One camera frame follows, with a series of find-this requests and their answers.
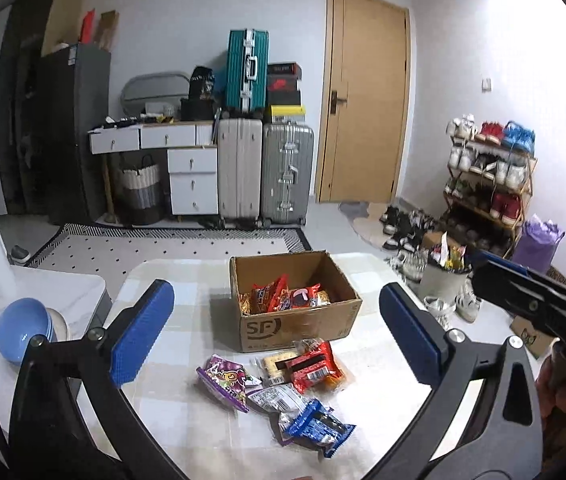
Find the blue snack bag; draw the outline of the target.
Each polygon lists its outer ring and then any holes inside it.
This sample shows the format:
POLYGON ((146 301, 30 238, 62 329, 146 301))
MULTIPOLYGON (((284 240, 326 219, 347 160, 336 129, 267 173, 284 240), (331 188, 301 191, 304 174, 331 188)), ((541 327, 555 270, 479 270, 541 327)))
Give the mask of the blue snack bag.
POLYGON ((356 426, 342 422, 332 408, 312 399, 283 429, 285 436, 309 441, 319 448, 324 458, 332 458, 349 439, 356 426))

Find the purple snack bag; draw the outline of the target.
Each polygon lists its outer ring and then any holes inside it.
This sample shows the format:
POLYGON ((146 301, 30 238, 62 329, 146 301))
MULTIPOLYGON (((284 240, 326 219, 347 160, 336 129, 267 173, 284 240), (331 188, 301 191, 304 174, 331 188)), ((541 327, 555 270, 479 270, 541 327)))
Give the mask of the purple snack bag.
POLYGON ((231 410, 248 413, 248 395, 262 389, 260 378, 249 374, 240 363, 213 354, 196 368, 198 379, 219 402, 231 410))

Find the red snack bag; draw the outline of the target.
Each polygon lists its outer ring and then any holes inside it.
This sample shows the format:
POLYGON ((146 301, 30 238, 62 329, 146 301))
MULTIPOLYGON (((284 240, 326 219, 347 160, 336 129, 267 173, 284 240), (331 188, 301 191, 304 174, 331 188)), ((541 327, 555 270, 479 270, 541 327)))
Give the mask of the red snack bag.
POLYGON ((311 344, 305 353, 286 363, 286 371, 298 393, 305 393, 317 385, 334 389, 345 378, 329 341, 311 344))

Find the white trash bin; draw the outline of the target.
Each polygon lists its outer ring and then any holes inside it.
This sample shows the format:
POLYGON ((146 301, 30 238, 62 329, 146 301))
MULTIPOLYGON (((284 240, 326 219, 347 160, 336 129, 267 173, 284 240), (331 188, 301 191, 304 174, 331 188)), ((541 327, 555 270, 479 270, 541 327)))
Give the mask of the white trash bin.
POLYGON ((426 258, 426 266, 420 284, 417 285, 417 296, 421 300, 425 297, 440 298, 446 304, 452 304, 472 272, 472 266, 466 266, 462 270, 447 270, 431 257, 427 249, 422 249, 421 254, 426 258))

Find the wooden shoe rack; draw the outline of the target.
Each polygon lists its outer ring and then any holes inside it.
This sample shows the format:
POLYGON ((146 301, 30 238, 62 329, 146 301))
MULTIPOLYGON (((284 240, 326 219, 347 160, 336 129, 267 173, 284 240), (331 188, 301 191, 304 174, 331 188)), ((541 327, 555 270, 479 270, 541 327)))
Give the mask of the wooden shoe rack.
POLYGON ((517 122, 477 125, 471 114, 446 125, 451 141, 442 222, 463 245, 507 257, 534 196, 536 136, 517 122))

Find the beige plate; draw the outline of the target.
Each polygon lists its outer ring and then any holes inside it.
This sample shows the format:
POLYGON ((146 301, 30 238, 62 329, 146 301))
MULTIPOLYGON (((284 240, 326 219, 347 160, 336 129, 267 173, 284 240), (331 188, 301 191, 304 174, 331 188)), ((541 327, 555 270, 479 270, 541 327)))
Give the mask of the beige plate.
POLYGON ((46 309, 48 315, 50 315, 55 340, 58 342, 67 341, 70 339, 70 329, 65 318, 56 310, 48 308, 46 309))

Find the white side table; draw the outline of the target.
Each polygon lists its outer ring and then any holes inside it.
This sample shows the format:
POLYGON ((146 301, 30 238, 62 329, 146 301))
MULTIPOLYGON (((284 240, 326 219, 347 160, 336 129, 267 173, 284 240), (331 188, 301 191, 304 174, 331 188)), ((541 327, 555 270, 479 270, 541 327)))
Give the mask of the white side table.
MULTIPOLYGON (((14 274, 15 297, 39 300, 44 307, 58 312, 71 339, 82 337, 93 326, 101 326, 112 309, 106 283, 98 275, 30 268, 16 268, 14 274)), ((10 298, 0 299, 0 313, 12 302, 10 298)), ((0 355, 0 394, 14 391, 16 377, 16 368, 0 355)))

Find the wooden door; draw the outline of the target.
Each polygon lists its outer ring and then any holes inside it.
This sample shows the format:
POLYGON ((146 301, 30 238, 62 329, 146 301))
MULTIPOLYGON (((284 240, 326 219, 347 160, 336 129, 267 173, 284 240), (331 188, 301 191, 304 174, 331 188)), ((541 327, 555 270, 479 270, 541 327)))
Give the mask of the wooden door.
POLYGON ((387 203, 396 196, 410 64, 408 9, 384 0, 326 0, 320 202, 387 203))

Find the brown SF cardboard box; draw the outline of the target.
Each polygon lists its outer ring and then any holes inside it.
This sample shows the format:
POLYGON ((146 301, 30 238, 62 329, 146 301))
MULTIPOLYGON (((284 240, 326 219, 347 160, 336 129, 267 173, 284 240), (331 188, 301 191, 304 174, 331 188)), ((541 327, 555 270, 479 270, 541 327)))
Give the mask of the brown SF cardboard box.
POLYGON ((230 285, 244 352, 344 338, 362 304, 328 252, 233 257, 230 285))

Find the red snack bags in box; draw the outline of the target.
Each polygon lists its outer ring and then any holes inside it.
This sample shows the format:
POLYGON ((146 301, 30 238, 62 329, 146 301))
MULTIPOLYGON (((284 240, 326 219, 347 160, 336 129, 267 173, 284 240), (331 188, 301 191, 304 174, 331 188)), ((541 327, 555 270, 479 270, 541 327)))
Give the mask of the red snack bags in box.
POLYGON ((286 274, 269 284, 254 285, 250 292, 241 292, 239 295, 239 307, 243 315, 313 309, 330 303, 329 294, 320 284, 292 288, 286 274))

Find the stacked shoe boxes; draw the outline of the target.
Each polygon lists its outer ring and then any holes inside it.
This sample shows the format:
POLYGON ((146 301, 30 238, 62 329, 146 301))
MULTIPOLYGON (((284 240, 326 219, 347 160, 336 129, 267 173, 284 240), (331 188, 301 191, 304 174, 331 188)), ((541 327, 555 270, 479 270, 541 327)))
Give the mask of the stacked shoe boxes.
POLYGON ((268 122, 306 121, 301 98, 303 70, 296 62, 273 63, 267 67, 266 118, 268 122))

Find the beige suitcase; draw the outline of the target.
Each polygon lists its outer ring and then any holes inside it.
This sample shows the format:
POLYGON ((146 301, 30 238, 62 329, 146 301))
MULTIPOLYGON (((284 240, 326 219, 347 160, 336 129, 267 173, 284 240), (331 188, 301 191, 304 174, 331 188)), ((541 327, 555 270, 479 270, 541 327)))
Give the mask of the beige suitcase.
POLYGON ((260 217, 262 121, 221 119, 217 152, 221 219, 257 222, 260 217))

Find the white drawer desk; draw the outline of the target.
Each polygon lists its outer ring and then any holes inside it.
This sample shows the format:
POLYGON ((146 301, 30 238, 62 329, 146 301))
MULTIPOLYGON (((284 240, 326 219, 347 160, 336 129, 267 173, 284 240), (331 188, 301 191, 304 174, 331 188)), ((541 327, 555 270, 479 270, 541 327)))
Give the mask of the white drawer desk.
POLYGON ((89 132, 94 155, 152 155, 161 165, 175 217, 215 216, 218 156, 213 122, 135 124, 89 132))

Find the teal suitcase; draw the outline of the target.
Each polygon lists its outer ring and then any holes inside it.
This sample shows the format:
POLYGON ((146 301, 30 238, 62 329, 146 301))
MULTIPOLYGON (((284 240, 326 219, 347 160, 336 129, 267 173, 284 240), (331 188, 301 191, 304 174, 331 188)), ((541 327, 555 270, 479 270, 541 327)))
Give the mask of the teal suitcase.
POLYGON ((269 32, 231 30, 227 51, 225 107, 243 114, 260 113, 266 107, 269 32))

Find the black refrigerator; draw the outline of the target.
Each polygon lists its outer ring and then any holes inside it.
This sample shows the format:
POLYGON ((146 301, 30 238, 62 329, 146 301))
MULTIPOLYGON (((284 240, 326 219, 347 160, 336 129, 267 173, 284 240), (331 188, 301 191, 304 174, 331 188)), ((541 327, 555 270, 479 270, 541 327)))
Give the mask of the black refrigerator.
POLYGON ((100 156, 91 130, 108 115, 110 53, 74 44, 41 58, 39 154, 48 218, 91 224, 104 214, 100 156))

